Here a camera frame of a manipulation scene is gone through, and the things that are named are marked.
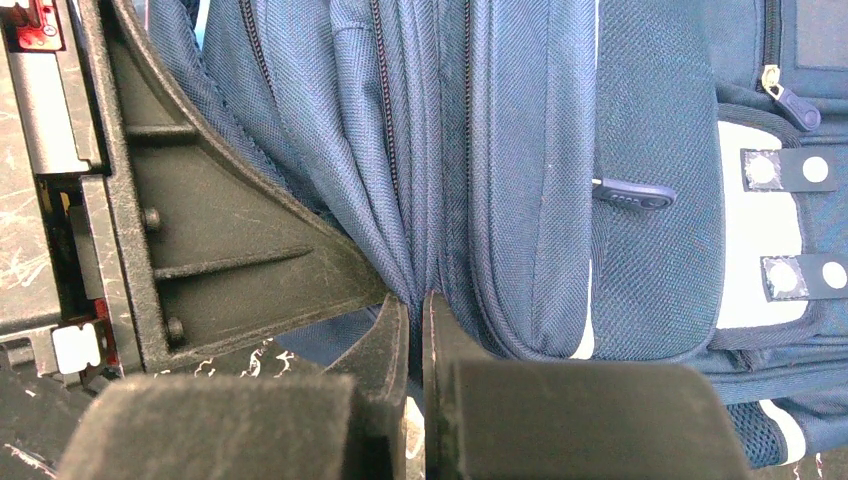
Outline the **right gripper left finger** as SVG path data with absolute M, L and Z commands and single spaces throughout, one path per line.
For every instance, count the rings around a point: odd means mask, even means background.
M 83 415 L 62 479 L 401 479 L 409 317 L 388 295 L 320 373 L 133 376 Z

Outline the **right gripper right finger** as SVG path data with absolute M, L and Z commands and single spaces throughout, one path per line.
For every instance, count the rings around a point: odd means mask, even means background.
M 498 359 L 423 306 L 430 479 L 746 479 L 707 380 L 679 365 Z

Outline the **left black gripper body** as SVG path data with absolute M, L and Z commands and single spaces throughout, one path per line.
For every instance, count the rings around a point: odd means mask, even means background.
M 1 355 L 92 388 L 141 364 L 78 5 L 1 5 Z

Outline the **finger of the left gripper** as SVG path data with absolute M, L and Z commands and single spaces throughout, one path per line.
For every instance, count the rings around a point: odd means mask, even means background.
M 141 365 L 160 371 L 379 303 L 353 242 L 202 117 L 127 1 L 99 5 L 110 194 Z

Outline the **navy blue backpack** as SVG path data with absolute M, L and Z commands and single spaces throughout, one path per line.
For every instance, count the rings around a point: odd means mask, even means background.
M 205 119 L 510 360 L 681 363 L 755 468 L 847 443 L 843 1 L 152 1 Z

